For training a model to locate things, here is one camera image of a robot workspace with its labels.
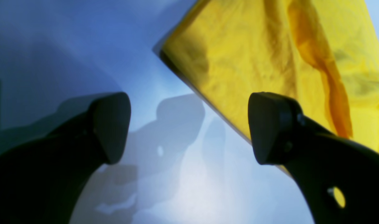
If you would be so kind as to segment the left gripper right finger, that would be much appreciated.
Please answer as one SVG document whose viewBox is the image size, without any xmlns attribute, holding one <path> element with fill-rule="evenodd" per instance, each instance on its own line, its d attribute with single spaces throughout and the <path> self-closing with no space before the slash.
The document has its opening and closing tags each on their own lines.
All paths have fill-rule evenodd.
<svg viewBox="0 0 379 224">
<path fill-rule="evenodd" d="M 284 166 L 316 224 L 379 224 L 379 154 L 336 136 L 293 98 L 252 93 L 248 124 L 261 165 Z"/>
</svg>

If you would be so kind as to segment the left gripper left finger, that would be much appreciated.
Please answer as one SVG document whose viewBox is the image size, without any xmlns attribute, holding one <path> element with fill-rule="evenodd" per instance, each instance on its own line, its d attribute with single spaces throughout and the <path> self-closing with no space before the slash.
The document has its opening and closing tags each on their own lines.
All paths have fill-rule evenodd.
<svg viewBox="0 0 379 224">
<path fill-rule="evenodd" d="M 0 155 L 0 224 L 68 224 L 91 175 L 121 160 L 130 120 L 128 95 L 114 93 Z"/>
</svg>

